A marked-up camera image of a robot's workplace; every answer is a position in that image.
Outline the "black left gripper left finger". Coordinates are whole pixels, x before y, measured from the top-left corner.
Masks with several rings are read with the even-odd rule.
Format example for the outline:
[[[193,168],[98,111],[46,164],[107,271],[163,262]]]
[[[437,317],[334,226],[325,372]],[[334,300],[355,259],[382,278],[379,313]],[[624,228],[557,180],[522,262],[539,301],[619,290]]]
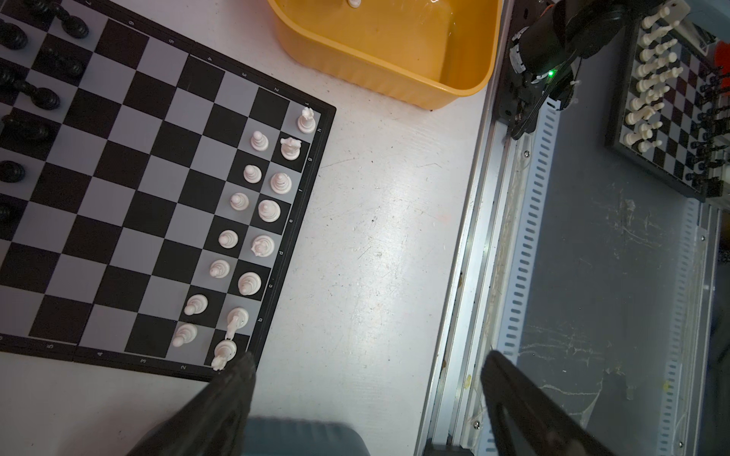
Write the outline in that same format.
[[[241,455],[256,386],[256,361],[233,360],[176,414],[146,434],[130,455]]]

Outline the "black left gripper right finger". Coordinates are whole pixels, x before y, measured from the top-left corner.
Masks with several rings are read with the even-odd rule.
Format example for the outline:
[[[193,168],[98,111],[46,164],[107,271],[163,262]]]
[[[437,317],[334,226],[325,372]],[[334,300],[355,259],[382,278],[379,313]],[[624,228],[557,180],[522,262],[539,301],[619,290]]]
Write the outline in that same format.
[[[517,454],[508,419],[537,455],[610,455],[503,353],[490,351],[480,374],[494,442],[500,455]]]

